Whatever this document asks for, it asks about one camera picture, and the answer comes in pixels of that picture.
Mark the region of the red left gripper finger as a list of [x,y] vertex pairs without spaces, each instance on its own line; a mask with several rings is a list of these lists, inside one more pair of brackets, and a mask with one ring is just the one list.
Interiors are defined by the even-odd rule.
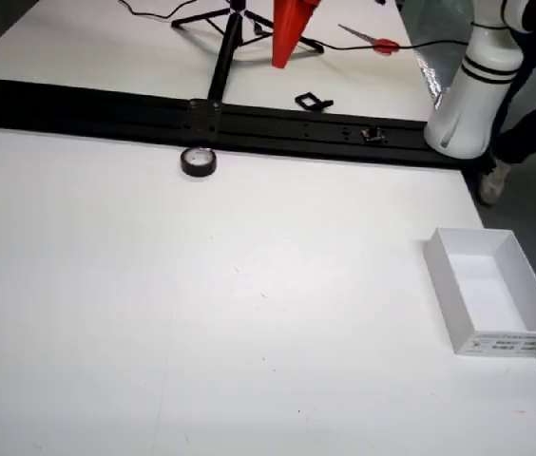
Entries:
[[303,0],[275,0],[273,14],[272,66],[286,67],[314,8]]

